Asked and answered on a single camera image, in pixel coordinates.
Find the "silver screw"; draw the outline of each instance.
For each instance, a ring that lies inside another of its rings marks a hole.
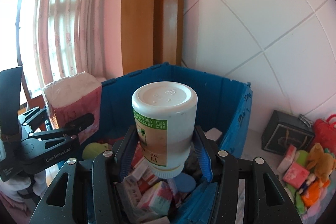
[[[226,157],[227,156],[227,152],[225,150],[219,150],[218,151],[218,156],[220,156],[220,157]]]
[[[70,159],[67,160],[67,164],[69,164],[69,165],[73,165],[75,163],[76,163],[76,158],[70,158]]]
[[[263,164],[264,163],[264,159],[263,158],[255,158],[255,162],[258,164]]]
[[[103,153],[104,157],[111,157],[113,155],[113,152],[111,150],[106,150]]]

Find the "curtain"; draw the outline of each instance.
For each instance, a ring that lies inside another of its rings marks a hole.
[[[35,0],[33,44],[41,87],[88,72],[104,77],[104,0]]]

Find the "plastic wrapping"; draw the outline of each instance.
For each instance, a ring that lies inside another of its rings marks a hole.
[[[54,81],[42,90],[54,129],[87,113],[94,115],[94,123],[78,134],[80,143],[99,129],[101,83],[95,77],[82,72]]]

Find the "black box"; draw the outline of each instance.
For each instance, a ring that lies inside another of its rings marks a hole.
[[[290,144],[305,150],[315,134],[298,117],[275,110],[261,137],[261,148],[283,155]]]

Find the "window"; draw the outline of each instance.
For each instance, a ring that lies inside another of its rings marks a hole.
[[[0,71],[23,66],[21,105],[41,95],[33,49],[35,0],[0,0]]]

